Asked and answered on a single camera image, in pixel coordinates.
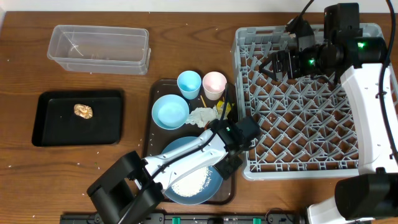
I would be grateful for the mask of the white rice pile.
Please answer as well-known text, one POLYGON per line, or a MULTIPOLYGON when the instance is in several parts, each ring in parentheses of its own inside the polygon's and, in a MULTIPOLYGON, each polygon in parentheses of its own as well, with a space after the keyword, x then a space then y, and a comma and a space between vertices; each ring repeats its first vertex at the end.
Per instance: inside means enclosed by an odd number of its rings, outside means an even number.
POLYGON ((172 190, 179 196, 192 197, 202 192, 211 181, 211 170, 208 167, 192 172, 174 183, 172 190))

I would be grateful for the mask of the light blue bowl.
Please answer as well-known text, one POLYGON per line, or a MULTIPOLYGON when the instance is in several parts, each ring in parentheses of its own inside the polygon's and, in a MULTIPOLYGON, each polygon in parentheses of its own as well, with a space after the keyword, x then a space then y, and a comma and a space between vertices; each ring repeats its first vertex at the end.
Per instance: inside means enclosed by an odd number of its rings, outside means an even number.
POLYGON ((188 103, 178 95, 161 96, 152 106, 152 119, 158 127, 174 130, 183 126, 190 114, 188 103))

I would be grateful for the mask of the brown serving tray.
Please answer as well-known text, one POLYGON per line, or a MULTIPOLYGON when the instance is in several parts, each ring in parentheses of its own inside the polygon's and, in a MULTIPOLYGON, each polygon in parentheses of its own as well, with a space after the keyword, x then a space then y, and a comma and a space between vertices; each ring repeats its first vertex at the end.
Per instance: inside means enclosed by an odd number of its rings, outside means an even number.
MULTIPOLYGON (((152 119, 152 107, 164 95, 182 96, 176 80, 161 79, 151 86, 143 157, 158 155, 172 141, 186 136, 198 137, 205 130, 191 124, 184 124, 176 130, 166 130, 158 127, 152 119)), ((228 180, 222 182, 218 191, 205 203, 209 205, 226 205, 234 199, 235 193, 236 178, 235 175, 232 175, 228 180)))

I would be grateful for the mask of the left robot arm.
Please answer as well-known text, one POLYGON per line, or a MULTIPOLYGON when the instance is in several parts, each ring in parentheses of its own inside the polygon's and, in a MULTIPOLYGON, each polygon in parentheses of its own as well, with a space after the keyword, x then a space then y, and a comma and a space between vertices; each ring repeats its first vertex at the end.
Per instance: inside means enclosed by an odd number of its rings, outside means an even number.
POLYGON ((212 166, 227 180, 242 165, 239 155, 251 150, 261 129, 250 116, 234 123, 214 120, 194 140, 156 156, 140 158, 135 151, 118 159, 87 194, 103 223, 140 223, 164 200, 174 183, 212 166))

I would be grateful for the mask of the grey dishwasher rack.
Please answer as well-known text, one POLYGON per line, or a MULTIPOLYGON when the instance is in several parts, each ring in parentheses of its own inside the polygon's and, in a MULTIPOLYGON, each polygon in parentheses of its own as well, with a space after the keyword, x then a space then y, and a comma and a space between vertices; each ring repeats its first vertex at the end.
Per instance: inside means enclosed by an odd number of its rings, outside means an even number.
MULTIPOLYGON (((247 180, 309 179, 358 175, 359 152, 346 92, 333 77, 284 76, 274 81, 259 73, 270 54, 294 49, 282 26, 236 31, 232 63, 240 118, 252 116, 261 128, 254 149, 244 156, 247 180)), ((390 89, 397 108, 397 81, 390 89)))

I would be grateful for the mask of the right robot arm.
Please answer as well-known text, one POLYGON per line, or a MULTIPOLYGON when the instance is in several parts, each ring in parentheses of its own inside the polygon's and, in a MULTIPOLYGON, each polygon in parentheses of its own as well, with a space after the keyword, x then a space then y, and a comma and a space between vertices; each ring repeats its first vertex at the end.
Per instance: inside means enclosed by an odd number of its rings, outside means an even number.
POLYGON ((311 25, 297 16, 285 30, 295 49, 270 54, 259 71, 275 81, 283 75, 334 76, 348 97, 358 140, 358 175, 336 184, 332 198, 313 204, 300 223, 358 223, 397 216, 397 115, 390 89, 393 42, 365 36, 357 3, 324 11, 322 44, 311 25))

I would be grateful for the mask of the yellow green snack wrapper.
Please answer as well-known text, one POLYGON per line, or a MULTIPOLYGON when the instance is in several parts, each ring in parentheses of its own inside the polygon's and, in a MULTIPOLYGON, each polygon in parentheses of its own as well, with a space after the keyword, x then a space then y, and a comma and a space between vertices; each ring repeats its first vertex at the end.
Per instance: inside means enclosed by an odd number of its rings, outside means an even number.
POLYGON ((227 119, 228 118, 228 114, 231 112, 233 106, 234 106, 234 104, 231 104, 231 103, 227 103, 227 105, 224 106, 224 101, 219 101, 216 104, 216 110, 217 110, 217 113, 218 113, 217 114, 217 118, 220 119, 223 111, 225 111, 223 119, 227 119))

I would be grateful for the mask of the black plastic tray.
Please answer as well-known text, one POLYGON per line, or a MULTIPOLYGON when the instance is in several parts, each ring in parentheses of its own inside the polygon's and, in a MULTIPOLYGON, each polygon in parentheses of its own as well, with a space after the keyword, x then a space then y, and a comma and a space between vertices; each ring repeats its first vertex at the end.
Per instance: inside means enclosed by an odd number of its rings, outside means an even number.
POLYGON ((37 147, 116 144, 123 126, 122 90, 46 91, 39 96, 32 144, 37 147), (74 114, 90 106, 91 119, 74 114))

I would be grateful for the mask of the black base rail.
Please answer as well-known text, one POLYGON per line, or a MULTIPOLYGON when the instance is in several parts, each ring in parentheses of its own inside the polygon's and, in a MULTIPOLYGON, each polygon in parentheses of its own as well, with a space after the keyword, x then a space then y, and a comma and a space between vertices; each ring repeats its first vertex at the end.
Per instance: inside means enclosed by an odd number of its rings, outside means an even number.
MULTIPOLYGON (((101 217, 95 213, 91 215, 68 214, 61 215, 59 224, 100 224, 101 217)), ((299 215, 282 212, 268 212, 265 215, 165 215, 163 213, 151 213, 141 221, 141 224, 289 224, 307 223, 299 215)))

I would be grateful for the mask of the dark blue plate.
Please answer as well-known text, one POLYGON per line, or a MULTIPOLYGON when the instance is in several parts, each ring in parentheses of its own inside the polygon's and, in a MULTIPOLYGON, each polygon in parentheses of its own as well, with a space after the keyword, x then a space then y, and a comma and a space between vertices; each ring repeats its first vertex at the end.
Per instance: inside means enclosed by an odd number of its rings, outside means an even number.
POLYGON ((182 205, 197 205, 206 202, 217 193, 217 191, 221 187, 221 184, 223 183, 223 179, 216 171, 216 169, 213 166, 208 166, 208 168, 211 170, 210 174, 211 181, 208 184, 208 186, 205 187, 205 189, 199 194, 194 195, 192 197, 179 196, 172 190, 171 186, 165 191, 165 195, 173 202, 182 205))

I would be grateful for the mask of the wooden chopstick left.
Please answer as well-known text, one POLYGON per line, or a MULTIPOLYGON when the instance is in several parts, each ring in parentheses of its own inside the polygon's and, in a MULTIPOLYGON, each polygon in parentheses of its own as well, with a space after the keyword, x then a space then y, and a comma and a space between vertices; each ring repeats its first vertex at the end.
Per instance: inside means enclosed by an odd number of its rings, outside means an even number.
POLYGON ((200 95, 200 98, 201 98, 201 101, 202 101, 202 103, 203 103, 203 106, 204 106, 205 108, 207 108, 207 105, 206 105, 205 100, 204 100, 204 98, 203 98, 202 95, 200 95))

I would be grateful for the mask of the light blue cup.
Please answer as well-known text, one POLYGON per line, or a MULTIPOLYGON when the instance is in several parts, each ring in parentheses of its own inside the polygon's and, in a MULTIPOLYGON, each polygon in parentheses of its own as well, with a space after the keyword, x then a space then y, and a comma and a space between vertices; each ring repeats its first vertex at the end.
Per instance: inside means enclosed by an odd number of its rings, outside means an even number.
POLYGON ((177 86, 186 99, 192 100, 199 95, 201 76, 191 70, 184 71, 177 78, 177 86))

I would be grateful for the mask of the brown mushroom scrap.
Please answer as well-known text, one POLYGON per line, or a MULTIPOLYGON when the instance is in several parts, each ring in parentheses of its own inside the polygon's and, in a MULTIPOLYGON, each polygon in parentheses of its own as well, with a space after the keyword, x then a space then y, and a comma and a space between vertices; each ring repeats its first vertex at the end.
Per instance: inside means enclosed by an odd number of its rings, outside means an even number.
POLYGON ((93 110, 90 106, 75 104, 73 109, 75 115, 80 116, 84 119, 91 119, 93 117, 93 110))

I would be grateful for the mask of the pink cup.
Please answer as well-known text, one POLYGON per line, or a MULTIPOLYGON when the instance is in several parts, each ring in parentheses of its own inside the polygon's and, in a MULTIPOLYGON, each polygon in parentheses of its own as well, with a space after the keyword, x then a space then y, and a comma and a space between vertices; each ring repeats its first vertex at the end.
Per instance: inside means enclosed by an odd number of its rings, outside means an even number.
POLYGON ((203 77, 202 85, 209 100, 218 100, 227 84, 226 77, 220 72, 209 72, 203 77))

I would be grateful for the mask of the crumpled white tissue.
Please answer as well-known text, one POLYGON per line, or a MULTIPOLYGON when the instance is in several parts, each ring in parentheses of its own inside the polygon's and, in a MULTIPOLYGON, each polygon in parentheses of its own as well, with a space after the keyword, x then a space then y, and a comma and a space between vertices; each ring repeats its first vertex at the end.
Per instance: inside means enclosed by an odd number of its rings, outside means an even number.
POLYGON ((218 111, 216 108, 196 108, 188 115, 185 123, 204 128, 207 123, 216 119, 217 115, 218 111))

